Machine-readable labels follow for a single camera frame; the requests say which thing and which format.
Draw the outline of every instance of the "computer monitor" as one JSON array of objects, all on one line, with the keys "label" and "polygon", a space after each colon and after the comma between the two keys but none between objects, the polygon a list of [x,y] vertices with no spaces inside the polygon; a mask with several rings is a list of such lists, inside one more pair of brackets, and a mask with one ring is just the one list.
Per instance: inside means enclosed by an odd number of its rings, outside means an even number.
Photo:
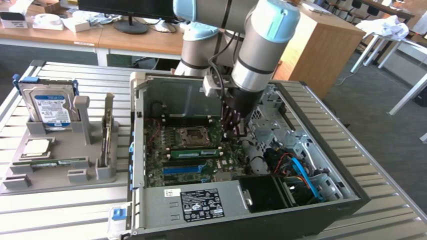
[{"label": "computer monitor", "polygon": [[173,0],[78,0],[78,9],[104,14],[128,16],[128,21],[117,21],[113,27],[122,33],[141,34],[146,26],[132,17],[173,21]]}]

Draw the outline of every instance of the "metal table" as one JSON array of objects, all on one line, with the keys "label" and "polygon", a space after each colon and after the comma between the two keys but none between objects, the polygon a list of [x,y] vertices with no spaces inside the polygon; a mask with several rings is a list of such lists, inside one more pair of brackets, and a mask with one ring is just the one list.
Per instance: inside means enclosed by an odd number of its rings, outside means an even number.
[{"label": "metal table", "polygon": [[[42,78],[78,80],[81,95],[90,97],[89,119],[104,114],[106,92],[114,93],[113,115],[120,122],[117,180],[77,190],[0,196],[0,238],[100,240],[106,236],[108,210],[126,201],[129,118],[129,74],[134,69],[46,62],[32,74]],[[322,138],[354,176],[371,202],[318,235],[322,239],[427,240],[427,217],[391,179],[372,156],[312,91],[298,82],[282,83]],[[1,105],[0,176],[8,169],[14,148],[25,132],[28,111],[16,90]],[[292,119],[297,128],[300,124]]]}]

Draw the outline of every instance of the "barcode sticker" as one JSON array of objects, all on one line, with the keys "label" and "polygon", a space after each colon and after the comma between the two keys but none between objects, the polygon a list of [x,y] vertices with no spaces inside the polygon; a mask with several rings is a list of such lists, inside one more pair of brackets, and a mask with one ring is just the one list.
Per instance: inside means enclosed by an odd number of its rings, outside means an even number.
[{"label": "barcode sticker", "polygon": [[164,197],[178,197],[181,193],[180,188],[173,188],[173,189],[164,189]]},{"label": "barcode sticker", "polygon": [[81,41],[74,41],[73,44],[77,44],[77,45],[85,45],[85,46],[94,46],[93,43],[88,43],[88,42],[81,42]]}]

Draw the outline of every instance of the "white cloth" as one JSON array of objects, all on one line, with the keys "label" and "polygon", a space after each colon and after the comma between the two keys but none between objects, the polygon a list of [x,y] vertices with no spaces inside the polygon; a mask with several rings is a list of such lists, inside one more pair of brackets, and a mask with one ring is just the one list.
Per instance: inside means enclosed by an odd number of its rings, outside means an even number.
[{"label": "white cloth", "polygon": [[409,33],[408,26],[399,22],[396,15],[371,21],[362,20],[356,27],[365,31],[364,36],[373,33],[395,40],[403,40]]}]

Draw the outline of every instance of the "hard drive label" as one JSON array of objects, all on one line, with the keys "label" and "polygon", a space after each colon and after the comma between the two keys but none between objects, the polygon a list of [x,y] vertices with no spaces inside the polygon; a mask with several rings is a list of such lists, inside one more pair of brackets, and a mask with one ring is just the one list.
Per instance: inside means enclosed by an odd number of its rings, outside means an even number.
[{"label": "hard drive label", "polygon": [[42,123],[50,127],[66,127],[70,124],[70,118],[64,108],[66,102],[64,96],[36,95],[33,98]]},{"label": "hard drive label", "polygon": [[217,188],[181,191],[180,203],[185,222],[224,217],[224,209]]}]

